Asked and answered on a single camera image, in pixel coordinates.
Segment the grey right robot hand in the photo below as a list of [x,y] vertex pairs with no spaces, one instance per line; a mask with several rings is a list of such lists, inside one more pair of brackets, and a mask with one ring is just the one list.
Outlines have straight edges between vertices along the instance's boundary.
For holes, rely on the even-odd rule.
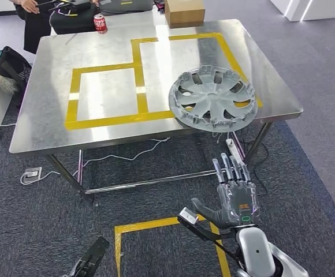
[[221,158],[225,168],[225,177],[221,164],[212,159],[219,184],[216,191],[219,196],[221,208],[212,210],[205,206],[197,198],[191,202],[195,213],[213,223],[220,229],[256,224],[259,216],[256,186],[251,181],[244,163],[237,162],[235,157],[222,153]]

